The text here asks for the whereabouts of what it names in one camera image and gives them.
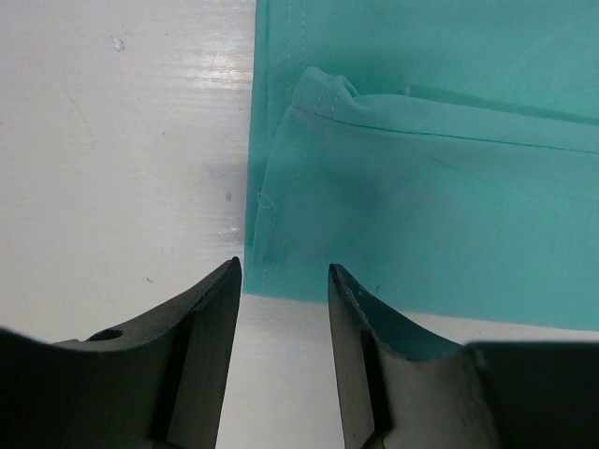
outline white tabletop surface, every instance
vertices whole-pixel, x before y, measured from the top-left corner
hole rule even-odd
[[[0,2],[0,325],[85,339],[243,251],[252,0]],[[598,334],[411,315],[450,339]],[[341,449],[324,304],[243,297],[218,448]]]

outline black robotic claw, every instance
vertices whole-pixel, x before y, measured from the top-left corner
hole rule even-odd
[[[346,449],[599,447],[599,345],[460,346],[329,270]]]
[[[213,448],[240,290],[235,258],[87,341],[0,329],[0,447]]]

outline cloth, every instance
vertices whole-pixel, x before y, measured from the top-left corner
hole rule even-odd
[[[326,300],[334,262],[403,311],[599,328],[597,23],[258,1],[245,290]]]

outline green fabric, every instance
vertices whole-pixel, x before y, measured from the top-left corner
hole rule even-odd
[[[404,311],[599,328],[598,23],[258,0],[246,291],[325,300],[335,262]]]

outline table surface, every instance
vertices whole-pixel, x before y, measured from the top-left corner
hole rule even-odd
[[[0,325],[85,339],[243,252],[252,0],[0,3]],[[411,315],[456,341],[599,334]],[[324,304],[242,298],[218,448],[343,447]]]

